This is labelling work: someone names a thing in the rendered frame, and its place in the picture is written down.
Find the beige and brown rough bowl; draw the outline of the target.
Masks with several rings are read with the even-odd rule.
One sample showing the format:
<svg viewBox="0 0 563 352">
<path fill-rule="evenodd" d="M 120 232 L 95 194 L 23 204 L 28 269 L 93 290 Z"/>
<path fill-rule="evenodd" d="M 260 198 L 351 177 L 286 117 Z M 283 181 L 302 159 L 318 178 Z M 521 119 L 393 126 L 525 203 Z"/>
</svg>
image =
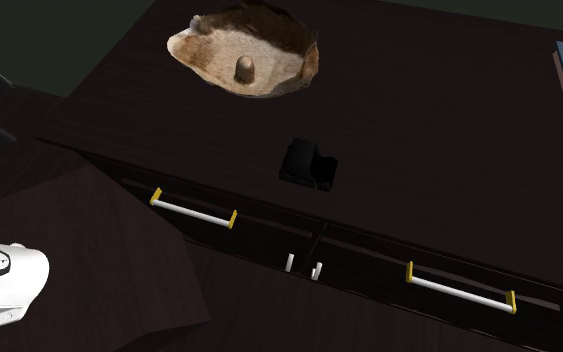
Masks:
<svg viewBox="0 0 563 352">
<path fill-rule="evenodd" d="M 262 0 L 193 16 L 167 50 L 207 83 L 245 97 L 304 89 L 319 71 L 317 32 Z"/>
</svg>

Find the small black boxy object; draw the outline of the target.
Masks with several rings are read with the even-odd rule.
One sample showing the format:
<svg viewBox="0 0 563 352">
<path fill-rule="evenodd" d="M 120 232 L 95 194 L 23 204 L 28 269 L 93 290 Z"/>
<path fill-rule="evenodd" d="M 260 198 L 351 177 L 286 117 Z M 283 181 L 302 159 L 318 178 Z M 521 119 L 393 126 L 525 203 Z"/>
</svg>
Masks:
<svg viewBox="0 0 563 352">
<path fill-rule="evenodd" d="M 279 179 L 329 192 L 334 184 L 338 164 L 336 158 L 322 156 L 315 142 L 294 138 L 287 147 Z"/>
</svg>

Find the dark wooden chest of drawers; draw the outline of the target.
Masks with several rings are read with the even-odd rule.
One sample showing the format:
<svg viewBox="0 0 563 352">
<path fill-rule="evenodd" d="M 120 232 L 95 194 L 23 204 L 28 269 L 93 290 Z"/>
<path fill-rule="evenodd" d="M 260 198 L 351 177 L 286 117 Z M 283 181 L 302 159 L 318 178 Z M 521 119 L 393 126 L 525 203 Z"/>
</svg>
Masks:
<svg viewBox="0 0 563 352">
<path fill-rule="evenodd" d="M 245 98 L 166 42 L 244 0 L 155 0 L 39 138 L 139 199 L 234 216 L 166 219 L 188 240 L 375 300 L 563 352 L 560 33 L 381 0 L 262 0 L 319 33 L 303 90 Z M 294 138 L 338 160 L 329 192 L 279 179 Z"/>
</svg>

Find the dark wooden robot stand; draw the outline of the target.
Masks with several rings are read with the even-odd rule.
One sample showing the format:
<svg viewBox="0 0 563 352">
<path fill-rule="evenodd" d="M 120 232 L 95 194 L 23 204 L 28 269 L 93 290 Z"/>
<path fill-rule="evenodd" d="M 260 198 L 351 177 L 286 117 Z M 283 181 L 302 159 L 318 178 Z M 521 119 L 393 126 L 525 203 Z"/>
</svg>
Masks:
<svg viewBox="0 0 563 352">
<path fill-rule="evenodd" d="M 0 352 L 157 352 L 210 319 L 182 234 L 93 166 L 1 199 L 0 243 L 50 263 Z"/>
</svg>

